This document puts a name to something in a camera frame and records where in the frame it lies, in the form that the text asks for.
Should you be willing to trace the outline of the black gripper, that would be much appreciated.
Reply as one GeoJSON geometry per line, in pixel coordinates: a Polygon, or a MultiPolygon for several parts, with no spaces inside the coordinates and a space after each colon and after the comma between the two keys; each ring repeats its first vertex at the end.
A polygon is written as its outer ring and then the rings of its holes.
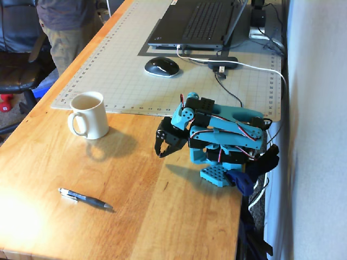
{"type": "Polygon", "coordinates": [[[163,119],[156,131],[155,152],[160,157],[166,157],[181,150],[188,141],[188,130],[179,129],[171,124],[171,119],[163,119]],[[167,143],[166,149],[162,152],[163,142],[167,143]]]}

